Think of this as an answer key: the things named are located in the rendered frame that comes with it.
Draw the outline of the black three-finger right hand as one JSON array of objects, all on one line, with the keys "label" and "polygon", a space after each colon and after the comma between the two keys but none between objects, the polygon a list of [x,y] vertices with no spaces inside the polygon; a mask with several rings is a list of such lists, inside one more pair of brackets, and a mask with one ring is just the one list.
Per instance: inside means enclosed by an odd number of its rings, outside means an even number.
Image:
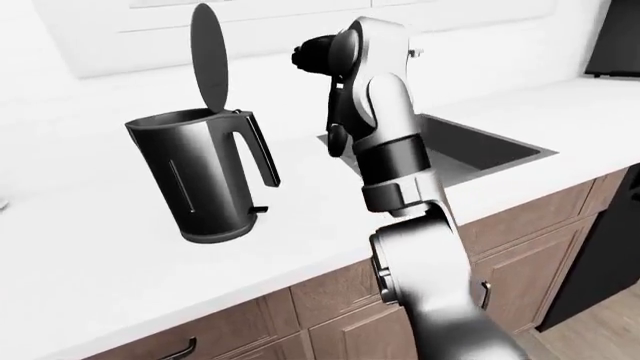
[{"label": "black three-finger right hand", "polygon": [[339,109],[345,78],[353,68],[358,50],[350,35],[323,35],[305,41],[294,49],[291,61],[302,71],[331,77],[327,113],[327,147],[329,155],[339,158],[349,138]]}]

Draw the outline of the black round kettle lid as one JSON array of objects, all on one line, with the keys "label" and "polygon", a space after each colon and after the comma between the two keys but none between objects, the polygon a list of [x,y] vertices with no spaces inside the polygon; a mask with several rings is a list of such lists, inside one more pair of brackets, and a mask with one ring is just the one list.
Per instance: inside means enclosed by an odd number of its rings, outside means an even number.
[{"label": "black round kettle lid", "polygon": [[190,26],[192,65],[199,92],[213,113],[224,110],[228,89],[228,59],[219,20],[209,5],[194,8]]}]

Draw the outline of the black electric kettle body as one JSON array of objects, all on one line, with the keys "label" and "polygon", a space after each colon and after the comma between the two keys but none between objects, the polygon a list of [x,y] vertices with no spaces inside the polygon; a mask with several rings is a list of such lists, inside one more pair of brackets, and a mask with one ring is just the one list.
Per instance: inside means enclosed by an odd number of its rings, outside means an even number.
[{"label": "black electric kettle body", "polygon": [[266,140],[250,111],[180,110],[127,122],[130,137],[184,239],[226,242],[249,233],[267,207],[255,206],[234,136],[240,134],[263,182],[281,180]]}]

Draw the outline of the steel kitchen sink basin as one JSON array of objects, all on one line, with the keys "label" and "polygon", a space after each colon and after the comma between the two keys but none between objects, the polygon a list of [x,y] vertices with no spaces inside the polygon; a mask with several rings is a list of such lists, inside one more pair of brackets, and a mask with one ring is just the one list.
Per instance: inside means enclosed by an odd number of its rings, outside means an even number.
[{"label": "steel kitchen sink basin", "polygon": [[430,171],[449,187],[557,154],[427,114],[330,125],[318,139],[371,186]]}]

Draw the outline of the brown wooden base cabinet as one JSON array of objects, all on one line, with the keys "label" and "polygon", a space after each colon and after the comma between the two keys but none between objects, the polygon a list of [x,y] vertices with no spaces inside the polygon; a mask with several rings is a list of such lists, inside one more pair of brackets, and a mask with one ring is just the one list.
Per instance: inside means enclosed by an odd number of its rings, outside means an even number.
[{"label": "brown wooden base cabinet", "polygon": [[[541,323],[624,170],[461,227],[488,314],[507,332]],[[407,315],[385,305],[369,261],[277,290],[84,360],[416,360]]]}]

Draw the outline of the black flat appliance panel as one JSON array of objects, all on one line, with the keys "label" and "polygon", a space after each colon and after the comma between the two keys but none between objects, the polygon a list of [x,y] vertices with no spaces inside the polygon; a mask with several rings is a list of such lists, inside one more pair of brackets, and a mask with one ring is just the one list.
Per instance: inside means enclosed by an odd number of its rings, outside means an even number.
[{"label": "black flat appliance panel", "polygon": [[640,0],[611,0],[585,74],[640,78]]}]

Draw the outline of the black dishwasher front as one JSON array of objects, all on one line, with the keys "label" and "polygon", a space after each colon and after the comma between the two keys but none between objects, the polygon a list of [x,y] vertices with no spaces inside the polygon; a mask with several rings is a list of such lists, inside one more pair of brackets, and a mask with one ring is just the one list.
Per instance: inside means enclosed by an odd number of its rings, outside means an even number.
[{"label": "black dishwasher front", "polygon": [[600,212],[538,332],[603,302],[640,281],[640,163],[629,168]]}]

